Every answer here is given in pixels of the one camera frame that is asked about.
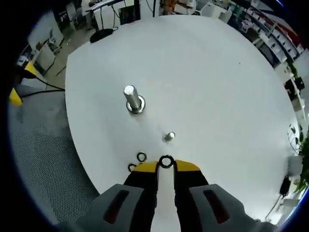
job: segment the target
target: floor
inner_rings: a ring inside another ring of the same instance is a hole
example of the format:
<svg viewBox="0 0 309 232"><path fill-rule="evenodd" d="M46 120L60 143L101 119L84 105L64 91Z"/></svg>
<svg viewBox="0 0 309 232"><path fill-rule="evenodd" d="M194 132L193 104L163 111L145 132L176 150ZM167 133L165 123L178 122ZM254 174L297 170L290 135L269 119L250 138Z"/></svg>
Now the floor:
<svg viewBox="0 0 309 232"><path fill-rule="evenodd" d="M84 43L88 42L94 32L94 29L87 30L86 28L80 30L72 30L71 28L68 28L63 32L65 39L61 44L62 48L56 55L54 64L44 74L44 78L49 84L65 88L65 73L69 54Z"/></svg>

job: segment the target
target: white round table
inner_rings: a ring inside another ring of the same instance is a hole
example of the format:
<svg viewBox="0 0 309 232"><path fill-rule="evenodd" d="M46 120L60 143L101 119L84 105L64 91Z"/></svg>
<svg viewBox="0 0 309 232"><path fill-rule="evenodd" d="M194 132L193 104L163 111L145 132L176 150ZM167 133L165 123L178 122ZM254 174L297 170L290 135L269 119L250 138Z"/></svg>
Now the white round table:
<svg viewBox="0 0 309 232"><path fill-rule="evenodd" d="M124 87L146 108L132 115ZM80 160L99 193L123 183L129 163L169 154L263 219L278 198L297 125L279 77L240 33L218 19L162 16L119 27L70 54L66 106ZM176 137L164 143L164 134ZM160 171L153 227L178 230L171 169Z"/></svg>

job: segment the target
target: yellow object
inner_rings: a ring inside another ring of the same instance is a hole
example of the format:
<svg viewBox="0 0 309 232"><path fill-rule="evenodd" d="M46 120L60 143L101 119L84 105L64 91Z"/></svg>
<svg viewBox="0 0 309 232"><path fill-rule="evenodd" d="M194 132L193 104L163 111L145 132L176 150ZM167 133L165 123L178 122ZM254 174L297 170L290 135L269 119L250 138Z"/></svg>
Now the yellow object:
<svg viewBox="0 0 309 232"><path fill-rule="evenodd" d="M177 164L177 171L178 172L187 172L187 171L200 171L199 167L197 167L193 163L185 162L182 160L175 160Z"/></svg>
<svg viewBox="0 0 309 232"><path fill-rule="evenodd" d="M132 171L133 172L144 172L144 173L155 173L157 164L158 164L158 161L140 163Z"/></svg>
<svg viewBox="0 0 309 232"><path fill-rule="evenodd" d="M23 103L23 101L21 100L21 98L19 97L18 93L16 92L16 90L13 88L9 99L11 101L12 104L14 105L21 105Z"/></svg>
<svg viewBox="0 0 309 232"><path fill-rule="evenodd" d="M27 71L31 72L32 74L36 75L35 69L34 69L34 66L33 66L32 61L30 61L30 62L26 65L25 70L27 70Z"/></svg>

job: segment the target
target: metal peg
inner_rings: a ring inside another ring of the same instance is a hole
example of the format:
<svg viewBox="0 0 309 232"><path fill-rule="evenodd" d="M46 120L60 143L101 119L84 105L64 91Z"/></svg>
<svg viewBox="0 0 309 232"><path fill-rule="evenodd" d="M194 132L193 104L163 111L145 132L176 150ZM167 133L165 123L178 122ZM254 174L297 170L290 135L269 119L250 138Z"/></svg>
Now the metal peg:
<svg viewBox="0 0 309 232"><path fill-rule="evenodd" d="M126 107L129 112L139 114L145 109L145 99L138 95L134 86L126 86L124 89L124 94L127 100Z"/></svg>
<svg viewBox="0 0 309 232"><path fill-rule="evenodd" d="M170 142L173 138L175 138L175 133L170 132L163 137L164 142Z"/></svg>

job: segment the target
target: o-ring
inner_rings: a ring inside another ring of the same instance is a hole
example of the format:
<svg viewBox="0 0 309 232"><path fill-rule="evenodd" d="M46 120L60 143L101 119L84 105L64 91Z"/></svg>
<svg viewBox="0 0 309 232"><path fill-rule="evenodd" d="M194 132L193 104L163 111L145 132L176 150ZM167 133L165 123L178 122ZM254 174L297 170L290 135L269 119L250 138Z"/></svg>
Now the o-ring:
<svg viewBox="0 0 309 232"><path fill-rule="evenodd" d="M164 159L169 159L170 160L170 164L169 165L164 165L163 162L162 162ZM159 165L162 168L170 168L171 166L174 165L174 162L175 162L174 158L172 156L170 156L170 155L161 156L161 158L159 159Z"/></svg>
<svg viewBox="0 0 309 232"><path fill-rule="evenodd" d="M129 170L129 172L132 172L132 170L136 167L136 165L134 163L130 163L128 166L127 166L127 169Z"/></svg>
<svg viewBox="0 0 309 232"><path fill-rule="evenodd" d="M139 153L137 153L136 158L139 162L143 163L147 160L147 155L144 152L139 152Z"/></svg>

